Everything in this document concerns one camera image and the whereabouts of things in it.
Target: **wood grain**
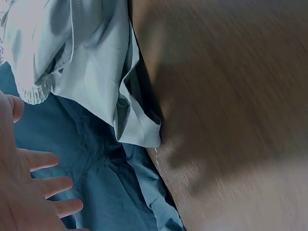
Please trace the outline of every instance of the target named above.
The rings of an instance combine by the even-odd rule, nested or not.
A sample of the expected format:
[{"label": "wood grain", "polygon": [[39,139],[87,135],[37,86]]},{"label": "wood grain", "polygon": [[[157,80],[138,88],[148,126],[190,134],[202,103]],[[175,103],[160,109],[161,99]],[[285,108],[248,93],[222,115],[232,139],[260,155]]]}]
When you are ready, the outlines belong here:
[{"label": "wood grain", "polygon": [[131,6],[187,230],[307,231],[308,1]]}]

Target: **crumpled cloth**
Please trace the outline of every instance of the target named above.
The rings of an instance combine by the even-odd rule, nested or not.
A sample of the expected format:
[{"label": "crumpled cloth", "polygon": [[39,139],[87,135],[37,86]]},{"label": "crumpled cloth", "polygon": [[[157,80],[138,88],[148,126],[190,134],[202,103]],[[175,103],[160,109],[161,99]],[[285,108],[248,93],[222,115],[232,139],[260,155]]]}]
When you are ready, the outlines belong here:
[{"label": "crumpled cloth", "polygon": [[159,146],[160,119],[142,109],[127,0],[16,0],[0,25],[25,102],[52,92],[113,126],[119,142]]}]

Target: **hand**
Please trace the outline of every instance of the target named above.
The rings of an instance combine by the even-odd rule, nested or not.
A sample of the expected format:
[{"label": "hand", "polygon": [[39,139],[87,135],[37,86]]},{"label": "hand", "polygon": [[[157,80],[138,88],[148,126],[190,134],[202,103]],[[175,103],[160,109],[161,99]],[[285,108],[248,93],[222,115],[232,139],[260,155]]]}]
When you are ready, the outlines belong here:
[{"label": "hand", "polygon": [[65,231],[60,218],[80,211],[83,204],[77,199],[46,200],[71,188],[69,177],[31,178],[30,171],[57,165],[58,158],[16,148],[13,123],[23,111],[21,99],[0,91],[0,231]]}]

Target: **fingers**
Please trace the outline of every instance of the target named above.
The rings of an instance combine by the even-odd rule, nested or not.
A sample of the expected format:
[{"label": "fingers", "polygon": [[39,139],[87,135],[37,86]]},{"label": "fingers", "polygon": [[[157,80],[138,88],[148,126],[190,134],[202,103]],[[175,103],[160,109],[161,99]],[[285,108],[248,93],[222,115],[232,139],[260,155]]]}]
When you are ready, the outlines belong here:
[{"label": "fingers", "polygon": [[69,199],[65,201],[48,201],[54,208],[59,218],[64,218],[79,212],[83,208],[83,203],[78,199]]},{"label": "fingers", "polygon": [[18,149],[18,151],[26,158],[31,172],[41,168],[52,167],[59,163],[59,158],[53,153],[27,149]]},{"label": "fingers", "polygon": [[11,105],[13,120],[14,123],[16,123],[24,113],[24,102],[20,98],[13,95],[6,95],[6,98]]},{"label": "fingers", "polygon": [[69,177],[52,177],[45,179],[33,179],[46,199],[73,187]]}]

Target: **wrinkled fabric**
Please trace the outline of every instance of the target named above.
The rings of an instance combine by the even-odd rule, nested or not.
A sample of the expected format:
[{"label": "wrinkled fabric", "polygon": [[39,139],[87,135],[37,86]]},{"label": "wrinkled fabric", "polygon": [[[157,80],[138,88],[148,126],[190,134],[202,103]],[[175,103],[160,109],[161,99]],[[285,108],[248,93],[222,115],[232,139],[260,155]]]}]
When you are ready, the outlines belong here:
[{"label": "wrinkled fabric", "polygon": [[42,103],[52,92],[114,127],[119,142],[159,146],[160,119],[146,115],[138,97],[139,48],[127,0],[17,0],[1,31],[25,102]]},{"label": "wrinkled fabric", "polygon": [[[17,95],[7,63],[0,67],[0,90]],[[19,148],[54,152],[60,159],[33,177],[72,178],[74,187],[52,198],[83,201],[82,211],[63,219],[68,229],[184,231],[146,150],[117,142],[113,128],[78,103],[51,94],[42,104],[26,104],[14,128]]]}]

